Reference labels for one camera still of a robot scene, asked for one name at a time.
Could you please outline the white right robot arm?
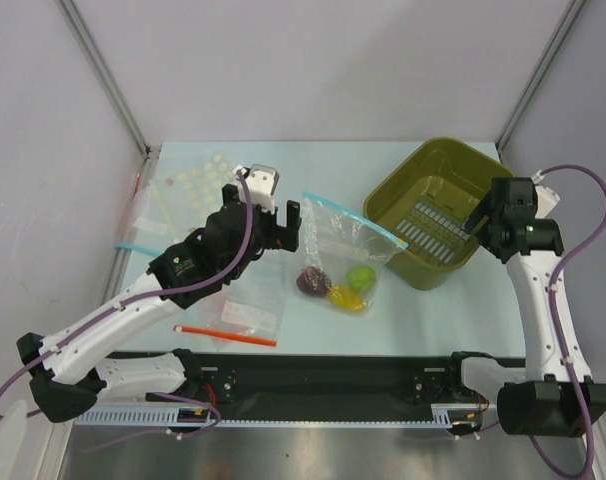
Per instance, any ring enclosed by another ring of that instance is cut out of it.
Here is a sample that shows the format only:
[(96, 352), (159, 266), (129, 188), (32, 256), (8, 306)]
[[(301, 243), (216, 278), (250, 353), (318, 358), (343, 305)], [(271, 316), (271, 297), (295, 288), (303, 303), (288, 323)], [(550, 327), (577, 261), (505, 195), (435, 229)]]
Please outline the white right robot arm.
[(606, 412), (606, 384), (594, 381), (574, 332), (561, 232), (547, 216), (558, 201), (530, 178), (498, 177), (464, 224), (506, 267), (524, 332), (525, 373), (489, 354), (456, 352), (444, 388), (456, 401), (476, 393), (489, 400), (509, 435), (581, 437)]

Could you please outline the olive green plastic bin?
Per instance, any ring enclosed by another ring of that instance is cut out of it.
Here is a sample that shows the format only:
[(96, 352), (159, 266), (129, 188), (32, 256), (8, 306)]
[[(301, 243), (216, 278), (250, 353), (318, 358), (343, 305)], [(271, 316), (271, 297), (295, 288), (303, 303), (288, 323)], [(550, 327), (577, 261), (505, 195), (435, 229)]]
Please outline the olive green plastic bin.
[(424, 142), (366, 198), (365, 218), (407, 243), (388, 263), (410, 286), (432, 290), (464, 266), (478, 241), (463, 229), (492, 180), (513, 172), (454, 138)]

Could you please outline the clear bag red zipper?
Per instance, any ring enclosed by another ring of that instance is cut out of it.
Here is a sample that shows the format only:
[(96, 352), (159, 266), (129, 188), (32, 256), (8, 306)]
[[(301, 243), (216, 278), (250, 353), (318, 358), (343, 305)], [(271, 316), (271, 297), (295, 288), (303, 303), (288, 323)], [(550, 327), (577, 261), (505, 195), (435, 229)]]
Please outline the clear bag red zipper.
[(287, 301), (287, 264), (267, 255), (230, 285), (186, 310), (174, 325), (179, 334), (227, 346), (277, 346)]

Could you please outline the clear bag blue zipper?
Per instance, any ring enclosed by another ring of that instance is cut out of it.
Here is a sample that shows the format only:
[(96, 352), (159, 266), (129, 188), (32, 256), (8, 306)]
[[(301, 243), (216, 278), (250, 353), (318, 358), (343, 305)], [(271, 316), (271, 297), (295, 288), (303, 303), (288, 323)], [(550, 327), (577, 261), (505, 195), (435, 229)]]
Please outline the clear bag blue zipper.
[[(334, 286), (348, 285), (346, 276), (352, 267), (368, 265), (376, 272), (377, 281), (371, 291), (361, 294), (367, 302), (362, 312), (366, 311), (373, 303), (384, 267), (395, 255), (407, 249), (407, 242), (365, 217), (309, 191), (303, 193), (301, 215), (302, 266), (295, 277), (295, 286), (298, 275), (307, 266), (321, 269)], [(316, 298), (297, 290), (308, 299), (334, 307), (327, 296)]]
[(167, 232), (168, 226), (158, 211), (151, 188), (145, 187), (134, 195), (114, 248), (157, 257), (167, 240)]

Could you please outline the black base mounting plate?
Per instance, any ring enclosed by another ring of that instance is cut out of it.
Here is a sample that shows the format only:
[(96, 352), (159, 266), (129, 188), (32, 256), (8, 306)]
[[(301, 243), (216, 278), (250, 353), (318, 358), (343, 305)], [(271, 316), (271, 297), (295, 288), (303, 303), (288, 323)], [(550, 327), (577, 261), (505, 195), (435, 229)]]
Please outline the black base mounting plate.
[(205, 354), (175, 395), (214, 400), (225, 420), (395, 422), (437, 403), (485, 409), (451, 357)]

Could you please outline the red apple toy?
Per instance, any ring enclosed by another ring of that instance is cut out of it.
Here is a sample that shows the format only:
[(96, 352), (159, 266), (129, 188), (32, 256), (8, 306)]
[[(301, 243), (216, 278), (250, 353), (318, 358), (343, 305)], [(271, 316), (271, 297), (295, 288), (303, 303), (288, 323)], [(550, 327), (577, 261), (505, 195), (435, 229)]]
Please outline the red apple toy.
[(297, 288), (305, 295), (323, 298), (332, 288), (331, 279), (319, 268), (307, 266), (296, 279)]

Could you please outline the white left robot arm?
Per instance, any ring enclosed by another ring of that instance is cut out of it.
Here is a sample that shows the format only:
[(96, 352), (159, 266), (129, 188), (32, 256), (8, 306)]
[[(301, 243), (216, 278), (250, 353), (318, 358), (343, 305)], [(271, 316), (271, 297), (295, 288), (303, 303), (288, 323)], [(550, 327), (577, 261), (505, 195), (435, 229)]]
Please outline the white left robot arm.
[(280, 226), (277, 211), (261, 206), (249, 187), (226, 185), (222, 196), (222, 207), (204, 227), (169, 246), (97, 312), (55, 335), (18, 340), (33, 399), (49, 421), (75, 419), (101, 400), (191, 400), (201, 393), (202, 367), (188, 349), (126, 359), (112, 354), (149, 326), (221, 291), (265, 251), (297, 250), (299, 203), (287, 203)]

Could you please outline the green lime toy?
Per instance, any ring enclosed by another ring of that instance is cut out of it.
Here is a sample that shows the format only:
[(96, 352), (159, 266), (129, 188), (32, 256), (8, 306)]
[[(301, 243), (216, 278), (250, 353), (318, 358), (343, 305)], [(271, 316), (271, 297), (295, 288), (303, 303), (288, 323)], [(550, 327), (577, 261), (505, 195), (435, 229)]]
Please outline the green lime toy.
[(377, 275), (374, 269), (365, 264), (352, 267), (347, 272), (346, 278), (348, 286), (360, 294), (371, 291), (375, 287), (377, 281)]

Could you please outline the clear bag with round dots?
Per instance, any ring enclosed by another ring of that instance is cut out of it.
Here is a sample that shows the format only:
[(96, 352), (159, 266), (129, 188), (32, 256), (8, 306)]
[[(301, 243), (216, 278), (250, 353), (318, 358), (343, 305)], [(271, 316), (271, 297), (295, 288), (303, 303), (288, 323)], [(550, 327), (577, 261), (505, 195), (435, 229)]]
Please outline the clear bag with round dots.
[(219, 152), (170, 157), (136, 194), (128, 227), (151, 238), (150, 247), (183, 240), (221, 206), (221, 189), (234, 167)]

